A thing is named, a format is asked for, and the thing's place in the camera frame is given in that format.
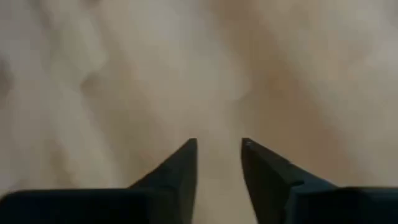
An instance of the beige surface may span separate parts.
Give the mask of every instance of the beige surface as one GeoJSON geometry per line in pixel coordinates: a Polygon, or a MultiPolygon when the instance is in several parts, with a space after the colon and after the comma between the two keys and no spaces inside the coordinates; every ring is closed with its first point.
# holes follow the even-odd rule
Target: beige surface
{"type": "Polygon", "coordinates": [[[0,190],[124,187],[198,138],[195,223],[255,223],[244,136],[339,185],[398,185],[395,7],[0,1],[0,190]]]}

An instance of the blurred background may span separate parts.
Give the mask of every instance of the blurred background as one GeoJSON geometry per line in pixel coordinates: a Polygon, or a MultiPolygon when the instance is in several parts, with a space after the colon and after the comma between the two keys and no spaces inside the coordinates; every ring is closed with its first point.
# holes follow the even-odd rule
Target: blurred background
{"type": "Polygon", "coordinates": [[[127,187],[198,138],[194,223],[255,223],[250,137],[397,186],[393,0],[0,0],[0,193],[127,187]]]}

